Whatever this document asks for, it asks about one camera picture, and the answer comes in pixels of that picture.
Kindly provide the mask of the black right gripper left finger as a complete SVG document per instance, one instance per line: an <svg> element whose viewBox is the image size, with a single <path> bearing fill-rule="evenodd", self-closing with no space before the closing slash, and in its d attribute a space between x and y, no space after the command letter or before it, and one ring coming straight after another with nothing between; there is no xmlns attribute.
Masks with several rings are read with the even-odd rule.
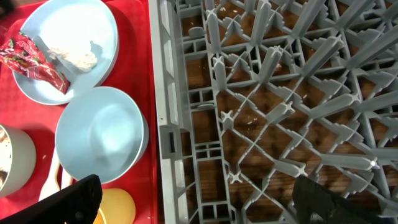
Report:
<svg viewBox="0 0 398 224"><path fill-rule="evenodd" d="M100 178L91 174L1 220L1 224L92 224L103 196Z"/></svg>

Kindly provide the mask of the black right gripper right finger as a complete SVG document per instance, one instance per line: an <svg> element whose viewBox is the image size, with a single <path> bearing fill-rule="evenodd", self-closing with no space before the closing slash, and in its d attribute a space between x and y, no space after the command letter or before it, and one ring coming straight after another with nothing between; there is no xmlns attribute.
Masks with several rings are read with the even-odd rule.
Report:
<svg viewBox="0 0 398 224"><path fill-rule="evenodd" d="M292 199L300 224L388 224L391 222L388 218L381 218L358 207L303 175L295 180Z"/></svg>

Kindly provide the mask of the yellow plastic cup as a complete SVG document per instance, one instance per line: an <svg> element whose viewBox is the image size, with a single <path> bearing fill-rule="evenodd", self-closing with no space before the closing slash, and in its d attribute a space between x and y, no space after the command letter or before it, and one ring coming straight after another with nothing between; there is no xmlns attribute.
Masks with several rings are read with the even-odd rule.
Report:
<svg viewBox="0 0 398 224"><path fill-rule="evenodd" d="M103 189L93 224L132 224L136 217L133 198L123 189Z"/></svg>

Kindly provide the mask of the light blue bowl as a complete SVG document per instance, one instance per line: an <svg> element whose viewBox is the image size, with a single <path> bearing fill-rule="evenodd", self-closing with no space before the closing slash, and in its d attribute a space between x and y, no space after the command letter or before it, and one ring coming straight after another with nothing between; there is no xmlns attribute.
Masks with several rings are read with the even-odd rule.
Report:
<svg viewBox="0 0 398 224"><path fill-rule="evenodd" d="M125 92L100 86L71 100L57 124L55 149L74 179L95 174L115 181L144 155L149 127L137 103Z"/></svg>

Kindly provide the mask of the white tissue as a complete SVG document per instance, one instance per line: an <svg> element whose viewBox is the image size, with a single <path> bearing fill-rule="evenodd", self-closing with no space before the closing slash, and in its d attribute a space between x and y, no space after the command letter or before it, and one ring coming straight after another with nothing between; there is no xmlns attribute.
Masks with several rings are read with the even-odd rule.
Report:
<svg viewBox="0 0 398 224"><path fill-rule="evenodd" d="M63 59L82 72L89 72L98 61L91 51L91 44L88 40L71 40L58 43L49 47L47 52L52 59Z"/></svg>

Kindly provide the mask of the red snack wrapper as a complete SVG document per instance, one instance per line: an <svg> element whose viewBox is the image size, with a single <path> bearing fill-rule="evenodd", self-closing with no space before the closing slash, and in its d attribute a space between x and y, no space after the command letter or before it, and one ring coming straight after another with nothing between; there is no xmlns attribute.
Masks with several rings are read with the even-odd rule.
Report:
<svg viewBox="0 0 398 224"><path fill-rule="evenodd" d="M66 76L49 62L35 42L17 33L1 46L1 63L27 78L50 83L64 95L70 86Z"/></svg>

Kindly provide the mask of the grey dishwasher rack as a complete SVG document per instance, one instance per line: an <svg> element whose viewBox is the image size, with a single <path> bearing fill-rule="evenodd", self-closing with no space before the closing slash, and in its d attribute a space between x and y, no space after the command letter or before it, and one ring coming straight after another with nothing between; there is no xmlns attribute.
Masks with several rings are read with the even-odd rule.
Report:
<svg viewBox="0 0 398 224"><path fill-rule="evenodd" d="M395 0L151 0L166 223L297 223L306 176L397 222Z"/></svg>

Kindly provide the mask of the white plastic fork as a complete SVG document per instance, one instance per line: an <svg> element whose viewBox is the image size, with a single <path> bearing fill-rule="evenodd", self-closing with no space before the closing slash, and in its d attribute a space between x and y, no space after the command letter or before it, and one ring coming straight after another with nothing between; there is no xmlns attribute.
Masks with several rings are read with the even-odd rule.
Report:
<svg viewBox="0 0 398 224"><path fill-rule="evenodd" d="M65 170L62 169L61 189L65 189L73 183L73 177Z"/></svg>

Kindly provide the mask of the white plastic spoon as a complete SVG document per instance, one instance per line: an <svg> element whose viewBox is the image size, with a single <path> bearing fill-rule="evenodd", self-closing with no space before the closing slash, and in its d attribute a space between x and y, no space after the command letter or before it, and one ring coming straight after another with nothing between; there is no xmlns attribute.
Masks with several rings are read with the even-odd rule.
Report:
<svg viewBox="0 0 398 224"><path fill-rule="evenodd" d="M56 148L54 148L49 174L41 188L39 201L51 196L52 194L60 190L60 186L57 181L59 167L60 161L58 158L57 150Z"/></svg>

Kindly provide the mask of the green bowl with food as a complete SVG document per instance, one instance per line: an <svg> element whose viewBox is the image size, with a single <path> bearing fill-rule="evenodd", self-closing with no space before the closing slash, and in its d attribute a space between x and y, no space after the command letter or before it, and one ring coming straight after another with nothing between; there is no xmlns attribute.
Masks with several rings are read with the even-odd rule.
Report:
<svg viewBox="0 0 398 224"><path fill-rule="evenodd" d="M36 150L30 136L17 128L1 125L1 171L7 173L1 184L1 197L21 189L30 179L36 163Z"/></svg>

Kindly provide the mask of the red serving tray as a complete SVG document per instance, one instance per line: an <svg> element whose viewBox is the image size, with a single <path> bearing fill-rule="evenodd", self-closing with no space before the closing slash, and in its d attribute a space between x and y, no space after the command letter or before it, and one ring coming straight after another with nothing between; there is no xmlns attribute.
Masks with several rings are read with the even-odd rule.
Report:
<svg viewBox="0 0 398 224"><path fill-rule="evenodd" d="M141 159L126 174L106 189L127 191L136 204L135 223L157 223L157 141L155 121L154 77L150 46L147 1L106 1L119 30L119 55L105 86L127 93L138 105L149 126L150 139ZM1 218L13 215L39 199L48 177L55 147L55 129L63 106L38 104L18 88L12 71L1 67L1 124L25 131L36 148L36 165L32 176L18 191L1 198Z"/></svg>

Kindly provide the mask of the light blue plate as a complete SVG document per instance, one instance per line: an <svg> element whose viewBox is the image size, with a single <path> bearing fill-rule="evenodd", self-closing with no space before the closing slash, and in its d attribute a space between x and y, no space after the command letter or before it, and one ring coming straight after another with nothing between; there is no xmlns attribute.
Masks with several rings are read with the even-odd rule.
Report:
<svg viewBox="0 0 398 224"><path fill-rule="evenodd" d="M96 65L87 72L62 58L53 61L57 70L71 83L66 93L61 93L48 82L14 73L21 92L43 105L62 105L100 86L118 57L118 27L109 7L99 0L47 1L26 19L20 31L43 52L51 47L74 47L90 50L97 58Z"/></svg>

